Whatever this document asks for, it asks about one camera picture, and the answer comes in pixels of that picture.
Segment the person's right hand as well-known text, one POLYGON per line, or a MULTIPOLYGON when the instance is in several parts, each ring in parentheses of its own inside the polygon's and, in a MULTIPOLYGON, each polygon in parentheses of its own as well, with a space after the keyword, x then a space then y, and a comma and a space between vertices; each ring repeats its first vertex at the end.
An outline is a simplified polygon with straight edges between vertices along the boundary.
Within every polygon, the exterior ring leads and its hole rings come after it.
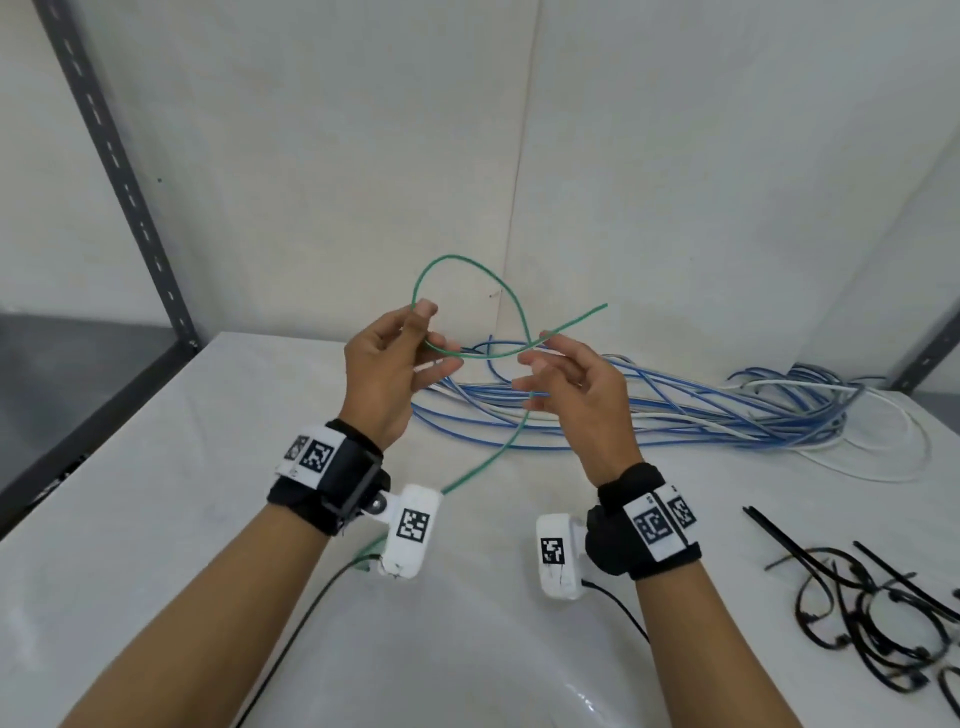
POLYGON ((623 374, 593 349, 586 404, 576 411, 545 412, 558 418, 588 481, 600 487, 642 463, 623 374))

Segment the person's left hand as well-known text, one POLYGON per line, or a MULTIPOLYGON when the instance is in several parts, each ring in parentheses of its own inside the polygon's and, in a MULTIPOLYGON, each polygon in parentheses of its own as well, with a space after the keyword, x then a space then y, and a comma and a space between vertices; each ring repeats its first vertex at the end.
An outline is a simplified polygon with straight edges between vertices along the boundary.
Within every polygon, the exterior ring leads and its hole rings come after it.
POLYGON ((339 419, 383 452, 406 430, 418 393, 410 391, 402 372, 402 326, 412 308, 383 314, 355 334, 343 351, 345 395, 339 419))

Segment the person's left forearm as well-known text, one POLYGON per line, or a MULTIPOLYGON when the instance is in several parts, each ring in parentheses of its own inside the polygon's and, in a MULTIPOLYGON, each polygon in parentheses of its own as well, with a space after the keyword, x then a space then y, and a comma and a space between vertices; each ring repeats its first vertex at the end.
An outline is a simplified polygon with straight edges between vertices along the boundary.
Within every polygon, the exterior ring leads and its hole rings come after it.
POLYGON ((329 540, 291 510, 265 505, 59 728, 230 728, 329 540))

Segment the person's right forearm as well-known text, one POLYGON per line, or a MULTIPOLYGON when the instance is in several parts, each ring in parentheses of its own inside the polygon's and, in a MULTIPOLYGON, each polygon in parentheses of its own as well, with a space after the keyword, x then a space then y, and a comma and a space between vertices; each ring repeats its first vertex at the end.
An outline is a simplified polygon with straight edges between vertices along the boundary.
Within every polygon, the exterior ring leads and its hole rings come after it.
POLYGON ((803 728, 701 562, 634 586, 671 728, 803 728))

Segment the dark grey metal shelf beam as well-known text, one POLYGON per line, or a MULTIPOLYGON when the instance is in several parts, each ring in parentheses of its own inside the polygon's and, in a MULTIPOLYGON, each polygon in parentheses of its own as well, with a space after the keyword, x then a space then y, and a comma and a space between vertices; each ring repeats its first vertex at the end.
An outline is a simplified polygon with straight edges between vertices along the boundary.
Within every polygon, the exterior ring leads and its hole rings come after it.
POLYGON ((195 358, 198 346, 174 343, 103 405, 0 488, 0 542, 195 358))

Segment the grey shelf board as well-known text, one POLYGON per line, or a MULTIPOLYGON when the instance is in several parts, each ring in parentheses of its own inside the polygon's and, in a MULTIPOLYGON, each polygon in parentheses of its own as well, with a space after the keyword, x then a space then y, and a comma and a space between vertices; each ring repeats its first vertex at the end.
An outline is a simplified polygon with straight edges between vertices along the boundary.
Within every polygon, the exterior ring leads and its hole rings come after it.
POLYGON ((178 342, 168 326, 0 312, 0 488, 178 342))

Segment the pile of black zip ties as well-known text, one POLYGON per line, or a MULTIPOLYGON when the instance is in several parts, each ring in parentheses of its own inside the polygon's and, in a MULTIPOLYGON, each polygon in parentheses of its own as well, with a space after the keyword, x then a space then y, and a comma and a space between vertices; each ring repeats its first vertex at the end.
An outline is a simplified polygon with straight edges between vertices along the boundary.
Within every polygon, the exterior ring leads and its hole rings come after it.
POLYGON ((801 634, 820 650, 850 651, 888 691, 915 696, 936 686, 960 721, 960 605, 954 608, 856 540, 853 548, 880 569, 874 575, 853 553, 803 547, 754 506, 744 514, 784 554, 763 570, 796 565, 804 578, 792 613, 801 634))

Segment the dark grey metal shelf post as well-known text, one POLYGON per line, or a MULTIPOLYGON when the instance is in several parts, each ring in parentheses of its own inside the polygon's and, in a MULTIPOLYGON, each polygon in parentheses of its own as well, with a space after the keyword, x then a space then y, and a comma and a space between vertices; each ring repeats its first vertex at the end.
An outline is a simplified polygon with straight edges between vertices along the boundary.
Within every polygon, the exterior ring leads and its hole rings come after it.
POLYGON ((201 349, 200 336, 124 147, 70 1, 31 0, 31 3, 176 339, 196 354, 201 349))
POLYGON ((960 345, 960 305, 939 323, 891 377, 887 390, 911 395, 960 345))

